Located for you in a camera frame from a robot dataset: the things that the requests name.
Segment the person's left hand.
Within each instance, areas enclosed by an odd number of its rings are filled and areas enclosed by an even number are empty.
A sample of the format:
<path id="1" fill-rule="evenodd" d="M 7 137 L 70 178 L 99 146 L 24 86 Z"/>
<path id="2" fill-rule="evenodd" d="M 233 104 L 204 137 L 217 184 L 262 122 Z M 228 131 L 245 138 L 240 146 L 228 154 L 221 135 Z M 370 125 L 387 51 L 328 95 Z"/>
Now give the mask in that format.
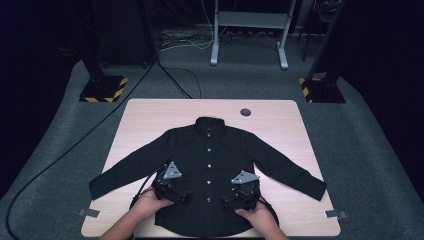
<path id="1" fill-rule="evenodd" d="M 171 206 L 172 201 L 167 199 L 158 199 L 154 190 L 149 188 L 142 192 L 139 199 L 136 201 L 131 211 L 137 218 L 145 219 L 154 215 L 162 208 Z"/>

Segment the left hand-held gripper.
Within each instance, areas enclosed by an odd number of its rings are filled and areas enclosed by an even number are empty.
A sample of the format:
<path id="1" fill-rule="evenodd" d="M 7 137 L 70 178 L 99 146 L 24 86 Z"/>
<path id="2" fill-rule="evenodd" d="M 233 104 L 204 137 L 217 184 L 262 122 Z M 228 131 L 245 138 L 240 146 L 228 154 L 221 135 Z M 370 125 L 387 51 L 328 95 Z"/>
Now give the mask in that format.
<path id="1" fill-rule="evenodd" d="M 190 191 L 181 188 L 182 173 L 174 162 L 166 164 L 156 174 L 152 187 L 159 200 L 169 200 L 174 204 L 183 204 L 191 195 Z"/>

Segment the black stand with striped base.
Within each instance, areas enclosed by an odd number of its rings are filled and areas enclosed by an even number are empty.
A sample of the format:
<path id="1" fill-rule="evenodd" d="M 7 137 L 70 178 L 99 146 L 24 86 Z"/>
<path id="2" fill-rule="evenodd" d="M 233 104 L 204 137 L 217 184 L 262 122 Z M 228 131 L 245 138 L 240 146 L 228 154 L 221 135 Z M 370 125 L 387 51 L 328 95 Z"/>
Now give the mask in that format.
<path id="1" fill-rule="evenodd" d="M 337 10 L 340 5 L 341 0 L 313 0 L 297 38 L 297 40 L 300 40 L 302 36 L 305 37 L 302 61 L 306 60 L 312 39 L 321 38 L 322 40 L 308 75 L 299 79 L 304 98 L 308 103 L 345 102 L 335 81 L 326 80 L 324 77 L 314 77 L 315 71 L 318 69 L 319 60 L 323 56 L 324 48 L 329 42 L 330 34 L 334 29 L 334 22 L 337 19 Z"/>
<path id="2" fill-rule="evenodd" d="M 122 95 L 128 79 L 123 76 L 105 75 L 95 56 L 89 51 L 82 53 L 81 58 L 90 79 L 80 94 L 80 100 L 82 102 L 116 102 Z"/>

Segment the black button-up shirt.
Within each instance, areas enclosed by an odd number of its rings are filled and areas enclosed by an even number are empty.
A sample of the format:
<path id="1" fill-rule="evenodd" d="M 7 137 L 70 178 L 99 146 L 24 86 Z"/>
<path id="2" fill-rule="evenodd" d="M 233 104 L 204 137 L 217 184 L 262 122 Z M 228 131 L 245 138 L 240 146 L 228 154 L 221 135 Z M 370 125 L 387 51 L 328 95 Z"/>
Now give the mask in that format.
<path id="1" fill-rule="evenodd" d="M 155 224 L 190 237 L 223 237 L 251 228 L 229 211 L 224 201 L 234 195 L 231 179 L 259 169 L 274 180 L 321 200 L 327 185 L 256 135 L 227 126 L 222 119 L 200 117 L 193 125 L 166 131 L 89 183 L 92 199 L 148 176 L 173 162 L 182 173 L 175 189 L 188 201 L 159 210 Z"/>

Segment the grey tape strip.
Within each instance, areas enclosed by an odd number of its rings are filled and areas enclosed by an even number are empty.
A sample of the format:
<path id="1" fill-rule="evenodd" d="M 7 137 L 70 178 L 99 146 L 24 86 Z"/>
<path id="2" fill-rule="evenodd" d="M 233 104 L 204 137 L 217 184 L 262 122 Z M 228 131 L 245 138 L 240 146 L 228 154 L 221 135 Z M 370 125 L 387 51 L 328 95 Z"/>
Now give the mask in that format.
<path id="1" fill-rule="evenodd" d="M 97 218 L 99 215 L 99 211 L 98 210 L 94 210 L 94 209 L 80 209 L 78 212 L 79 216 L 82 217 L 93 217 L 93 218 Z"/>
<path id="2" fill-rule="evenodd" d="M 344 219 L 348 217 L 345 211 L 338 211 L 338 210 L 328 210 L 325 212 L 325 216 L 327 218 L 337 218 L 337 219 Z"/>

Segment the white metal desk frame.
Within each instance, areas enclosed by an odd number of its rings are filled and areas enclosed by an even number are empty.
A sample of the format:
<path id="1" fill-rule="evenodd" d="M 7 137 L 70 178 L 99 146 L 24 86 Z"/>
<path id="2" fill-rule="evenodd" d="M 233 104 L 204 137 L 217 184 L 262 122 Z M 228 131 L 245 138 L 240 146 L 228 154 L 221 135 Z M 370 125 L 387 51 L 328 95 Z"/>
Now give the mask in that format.
<path id="1" fill-rule="evenodd" d="M 289 65 L 285 53 L 285 43 L 293 19 L 296 2 L 297 0 L 290 0 L 289 9 L 286 13 L 253 13 L 221 11 L 219 9 L 219 0 L 214 0 L 213 44 L 210 64 L 215 66 L 218 63 L 220 26 L 279 29 L 283 33 L 281 40 L 277 43 L 277 52 L 281 69 L 287 70 Z"/>

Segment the person's right hand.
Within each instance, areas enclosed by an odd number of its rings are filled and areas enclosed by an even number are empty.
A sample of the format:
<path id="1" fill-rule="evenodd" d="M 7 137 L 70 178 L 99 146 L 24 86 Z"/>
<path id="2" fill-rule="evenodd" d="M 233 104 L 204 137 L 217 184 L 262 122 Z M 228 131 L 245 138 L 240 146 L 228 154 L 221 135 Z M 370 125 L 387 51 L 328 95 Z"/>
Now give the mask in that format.
<path id="1" fill-rule="evenodd" d="M 236 209 L 235 213 L 245 218 L 260 233 L 278 229 L 273 215 L 262 203 L 257 203 L 253 210 Z"/>

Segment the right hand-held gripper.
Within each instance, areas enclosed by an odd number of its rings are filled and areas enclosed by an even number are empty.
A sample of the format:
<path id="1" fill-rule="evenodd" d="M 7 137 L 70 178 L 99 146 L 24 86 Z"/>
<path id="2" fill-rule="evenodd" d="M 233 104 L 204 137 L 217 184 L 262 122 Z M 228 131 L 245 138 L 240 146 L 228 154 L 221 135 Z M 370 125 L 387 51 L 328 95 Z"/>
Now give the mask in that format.
<path id="1" fill-rule="evenodd" d="M 242 170 L 230 180 L 230 191 L 221 196 L 224 207 L 229 211 L 254 210 L 261 197 L 260 177 Z"/>

